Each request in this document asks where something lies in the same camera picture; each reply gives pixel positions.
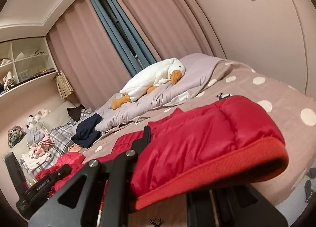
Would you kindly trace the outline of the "polka dot bed sheet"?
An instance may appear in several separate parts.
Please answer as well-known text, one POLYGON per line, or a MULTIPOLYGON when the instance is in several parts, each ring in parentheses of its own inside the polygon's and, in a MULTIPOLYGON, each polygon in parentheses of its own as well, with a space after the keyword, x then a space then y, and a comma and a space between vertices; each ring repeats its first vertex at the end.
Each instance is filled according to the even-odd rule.
MULTIPOLYGON (((87 160, 112 160, 131 147, 142 135, 142 128, 171 115, 175 109, 189 111, 231 96, 243 96, 260 105, 277 125, 285 141, 289 164, 278 176, 251 183, 273 206, 292 222, 294 196, 302 190, 302 181, 315 162, 315 100, 280 81, 256 73, 237 62, 219 62, 208 86, 180 105, 161 107, 106 132, 102 142, 88 149, 87 160)), ((129 216, 129 226, 185 226, 186 193, 149 205, 129 216)))

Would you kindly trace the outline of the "blue curtain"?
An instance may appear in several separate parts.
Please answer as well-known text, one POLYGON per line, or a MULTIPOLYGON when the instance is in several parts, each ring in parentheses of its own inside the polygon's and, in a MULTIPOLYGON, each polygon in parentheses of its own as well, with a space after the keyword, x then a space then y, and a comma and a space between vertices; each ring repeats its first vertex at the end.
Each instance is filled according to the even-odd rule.
POLYGON ((157 62, 117 0, 90 0, 131 76, 157 62))

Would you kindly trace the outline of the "beige pillow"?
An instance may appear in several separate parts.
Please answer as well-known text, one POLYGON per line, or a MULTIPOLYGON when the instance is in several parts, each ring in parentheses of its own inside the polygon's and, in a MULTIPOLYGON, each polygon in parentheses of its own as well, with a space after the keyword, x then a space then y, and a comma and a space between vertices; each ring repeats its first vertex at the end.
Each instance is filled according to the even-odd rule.
POLYGON ((47 116, 39 120, 30 130, 26 131, 26 135, 21 141, 12 148, 9 148, 6 152, 3 152, 2 155, 5 156, 8 152, 14 152, 17 159, 20 159, 22 154, 29 152, 29 146, 35 142, 35 138, 41 138, 43 136, 44 131, 50 132, 53 127, 63 126, 71 120, 68 115, 68 108, 74 107, 75 105, 73 103, 65 101, 47 116))

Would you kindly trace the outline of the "pleated beige lamp shade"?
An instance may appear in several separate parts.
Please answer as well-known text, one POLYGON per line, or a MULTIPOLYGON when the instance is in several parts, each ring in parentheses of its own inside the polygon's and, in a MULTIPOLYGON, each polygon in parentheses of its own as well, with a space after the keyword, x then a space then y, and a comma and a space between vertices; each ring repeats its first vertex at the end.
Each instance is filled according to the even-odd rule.
POLYGON ((73 93, 73 88, 62 71, 56 75, 55 81, 61 99, 66 99, 73 93))

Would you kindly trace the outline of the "plush toys on headboard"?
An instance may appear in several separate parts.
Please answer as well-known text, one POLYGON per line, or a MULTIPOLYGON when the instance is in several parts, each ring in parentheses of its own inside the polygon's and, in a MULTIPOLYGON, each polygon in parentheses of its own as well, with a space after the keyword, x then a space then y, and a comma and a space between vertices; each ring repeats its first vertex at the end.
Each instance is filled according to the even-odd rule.
POLYGON ((46 117, 50 113, 51 111, 48 109, 41 109, 37 112, 36 115, 29 115, 26 122, 27 129, 28 130, 32 129, 39 120, 46 117))

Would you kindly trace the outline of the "navy blue garment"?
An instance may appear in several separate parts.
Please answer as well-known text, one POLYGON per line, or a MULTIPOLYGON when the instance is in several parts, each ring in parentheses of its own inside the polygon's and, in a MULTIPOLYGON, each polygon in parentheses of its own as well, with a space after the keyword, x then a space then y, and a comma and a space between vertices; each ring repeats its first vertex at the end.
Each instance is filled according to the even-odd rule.
POLYGON ((75 135, 71 137, 72 142, 83 148, 91 147, 101 137, 101 132, 95 129, 101 121, 102 117, 99 114, 94 114, 82 121, 77 126, 75 135))

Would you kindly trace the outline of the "white wall shelf unit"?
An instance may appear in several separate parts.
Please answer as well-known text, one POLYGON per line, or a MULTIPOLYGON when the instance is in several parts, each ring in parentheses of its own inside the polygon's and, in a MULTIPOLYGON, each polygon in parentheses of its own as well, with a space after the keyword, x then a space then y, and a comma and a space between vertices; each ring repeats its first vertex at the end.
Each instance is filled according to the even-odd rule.
POLYGON ((1 42, 1 97, 58 73, 45 37, 1 42))

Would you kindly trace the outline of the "pile of pink white clothes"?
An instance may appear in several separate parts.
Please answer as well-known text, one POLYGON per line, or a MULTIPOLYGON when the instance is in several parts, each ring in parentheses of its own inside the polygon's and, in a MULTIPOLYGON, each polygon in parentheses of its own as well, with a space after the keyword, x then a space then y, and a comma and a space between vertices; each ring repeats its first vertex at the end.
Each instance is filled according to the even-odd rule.
POLYGON ((45 130, 36 127, 29 130, 26 138, 28 152, 21 155, 21 163, 27 171, 34 172, 36 168, 50 160, 49 150, 55 143, 45 130))

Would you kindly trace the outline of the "dark brown garment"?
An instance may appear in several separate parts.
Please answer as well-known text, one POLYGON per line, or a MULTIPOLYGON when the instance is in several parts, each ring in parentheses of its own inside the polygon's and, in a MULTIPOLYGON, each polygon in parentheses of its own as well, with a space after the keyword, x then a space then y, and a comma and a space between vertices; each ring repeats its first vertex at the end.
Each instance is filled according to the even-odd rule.
POLYGON ((72 120, 78 122, 81 118, 82 110, 85 110, 85 109, 86 108, 83 105, 79 105, 75 108, 67 108, 67 112, 72 120))

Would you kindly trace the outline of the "pink curtain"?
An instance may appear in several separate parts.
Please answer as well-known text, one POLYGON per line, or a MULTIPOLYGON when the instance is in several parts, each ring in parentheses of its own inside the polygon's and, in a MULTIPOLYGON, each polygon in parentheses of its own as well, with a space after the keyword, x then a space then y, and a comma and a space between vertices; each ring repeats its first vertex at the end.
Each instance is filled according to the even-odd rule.
MULTIPOLYGON (((224 58, 196 0, 117 0, 157 61, 204 53, 224 58)), ((47 34, 57 67, 79 102, 96 109, 131 78, 90 0, 76 0, 47 34)))

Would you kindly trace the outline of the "colourful crochet bag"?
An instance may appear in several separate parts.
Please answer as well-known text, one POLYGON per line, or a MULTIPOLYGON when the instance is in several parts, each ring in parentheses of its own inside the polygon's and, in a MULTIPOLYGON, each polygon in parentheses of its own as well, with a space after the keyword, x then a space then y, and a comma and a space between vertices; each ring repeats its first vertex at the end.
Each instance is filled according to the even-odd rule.
POLYGON ((20 143, 23 137, 26 135, 26 131, 18 125, 8 130, 8 146, 13 148, 16 144, 20 143))

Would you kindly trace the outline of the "plaid blanket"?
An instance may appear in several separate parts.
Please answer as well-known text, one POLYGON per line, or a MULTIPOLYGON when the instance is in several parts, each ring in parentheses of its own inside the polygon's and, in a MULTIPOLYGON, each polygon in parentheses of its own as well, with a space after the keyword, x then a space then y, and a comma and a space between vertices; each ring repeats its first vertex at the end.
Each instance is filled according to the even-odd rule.
POLYGON ((53 127, 53 129, 50 132, 46 131, 49 134, 49 137, 51 138, 51 140, 55 143, 54 146, 51 147, 51 149, 49 150, 51 154, 50 160, 48 160, 47 162, 45 162, 44 164, 36 168, 34 172, 29 172, 25 169, 25 167, 21 163, 21 158, 20 158, 18 159, 18 162, 20 163, 21 167, 25 169, 25 171, 27 171, 28 174, 35 176, 41 170, 48 169, 52 167, 53 165, 55 165, 58 158, 62 156, 63 154, 67 153, 68 147, 73 145, 73 142, 71 140, 71 137, 74 135, 74 133, 72 132, 72 128, 76 126, 78 123, 80 123, 81 121, 83 121, 85 118, 88 118, 90 114, 92 113, 93 113, 92 109, 82 110, 81 118, 78 122, 71 119, 63 126, 53 127))

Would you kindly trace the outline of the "white goose plush toy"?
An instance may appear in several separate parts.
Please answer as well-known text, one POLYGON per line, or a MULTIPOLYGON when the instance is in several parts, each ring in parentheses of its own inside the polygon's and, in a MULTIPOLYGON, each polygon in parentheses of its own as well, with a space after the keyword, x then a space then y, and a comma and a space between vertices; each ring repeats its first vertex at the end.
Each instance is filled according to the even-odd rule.
POLYGON ((120 98, 113 99, 111 109, 116 110, 124 103, 135 102, 143 95, 148 95, 162 84, 177 84, 185 75, 186 68, 176 58, 164 59, 138 72, 119 91, 120 98))

